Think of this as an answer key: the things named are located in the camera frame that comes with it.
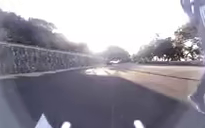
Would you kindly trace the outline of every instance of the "road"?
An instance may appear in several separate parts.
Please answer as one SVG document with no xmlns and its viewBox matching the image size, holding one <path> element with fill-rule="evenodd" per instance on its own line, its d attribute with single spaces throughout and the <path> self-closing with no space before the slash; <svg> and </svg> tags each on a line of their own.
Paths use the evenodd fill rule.
<svg viewBox="0 0 205 128">
<path fill-rule="evenodd" d="M 54 128 L 203 128 L 187 103 L 202 67 L 113 65 L 0 79 L 0 128 L 35 127 L 42 114 Z"/>
</svg>

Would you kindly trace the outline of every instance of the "white road marking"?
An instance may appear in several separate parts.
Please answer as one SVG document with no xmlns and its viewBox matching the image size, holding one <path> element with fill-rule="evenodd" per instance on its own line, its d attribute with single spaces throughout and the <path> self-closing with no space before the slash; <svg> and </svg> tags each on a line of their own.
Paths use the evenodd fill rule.
<svg viewBox="0 0 205 128">
<path fill-rule="evenodd" d="M 52 128 L 52 126 L 48 123 L 48 120 L 45 115 L 42 114 L 35 128 Z"/>
<path fill-rule="evenodd" d="M 69 69 L 59 69 L 59 70 L 45 71 L 45 72 L 33 72 L 33 73 L 19 73 L 19 74 L 2 75 L 2 76 L 0 76 L 0 80 L 14 79 L 14 78 L 17 78 L 17 77 L 37 77 L 37 76 L 42 76 L 42 75 L 46 75 L 46 74 L 55 74 L 55 73 L 59 73 L 59 72 L 66 72 L 66 71 L 93 68 L 93 67 L 94 66 L 88 66 L 88 67 L 78 67 L 78 68 L 69 68 Z"/>
</svg>

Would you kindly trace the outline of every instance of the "vegetation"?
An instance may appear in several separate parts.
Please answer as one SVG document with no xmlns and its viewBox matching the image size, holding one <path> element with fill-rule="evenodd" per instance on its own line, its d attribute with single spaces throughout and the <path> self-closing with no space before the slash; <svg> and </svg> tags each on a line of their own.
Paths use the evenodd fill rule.
<svg viewBox="0 0 205 128">
<path fill-rule="evenodd" d="M 106 58 L 108 61 L 111 60 L 119 60 L 121 62 L 130 61 L 129 53 L 118 46 L 108 47 L 107 50 L 102 53 L 102 56 Z"/>
<path fill-rule="evenodd" d="M 135 62 L 189 61 L 203 59 L 201 40 L 196 27 L 186 24 L 174 33 L 175 37 L 161 39 L 159 36 L 133 55 Z"/>
<path fill-rule="evenodd" d="M 75 44 L 56 33 L 56 26 L 42 19 L 24 19 L 0 9 L 0 41 L 79 53 L 90 53 L 86 44 Z"/>
</svg>

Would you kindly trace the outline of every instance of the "asphalt road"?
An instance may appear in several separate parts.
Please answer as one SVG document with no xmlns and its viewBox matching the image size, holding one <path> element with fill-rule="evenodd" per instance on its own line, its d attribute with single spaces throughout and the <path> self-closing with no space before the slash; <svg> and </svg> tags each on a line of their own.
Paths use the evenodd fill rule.
<svg viewBox="0 0 205 128">
<path fill-rule="evenodd" d="M 205 126 L 205 116 L 178 95 L 166 93 L 165 88 L 175 86 L 163 82 L 155 88 L 155 83 L 147 82 L 147 87 L 140 77 L 148 81 L 154 76 L 124 67 L 1 79 L 0 128 L 35 127 L 42 114 L 54 128 L 65 121 L 72 128 L 134 128 L 135 120 L 145 128 Z"/>
</svg>

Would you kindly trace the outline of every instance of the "sky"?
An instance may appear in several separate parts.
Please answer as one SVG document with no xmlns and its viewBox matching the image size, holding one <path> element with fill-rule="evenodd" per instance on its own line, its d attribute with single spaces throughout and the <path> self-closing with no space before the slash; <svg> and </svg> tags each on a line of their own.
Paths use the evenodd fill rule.
<svg viewBox="0 0 205 128">
<path fill-rule="evenodd" d="M 0 0 L 0 8 L 52 22 L 93 52 L 117 45 L 133 54 L 156 33 L 171 36 L 188 21 L 180 0 Z"/>
</svg>

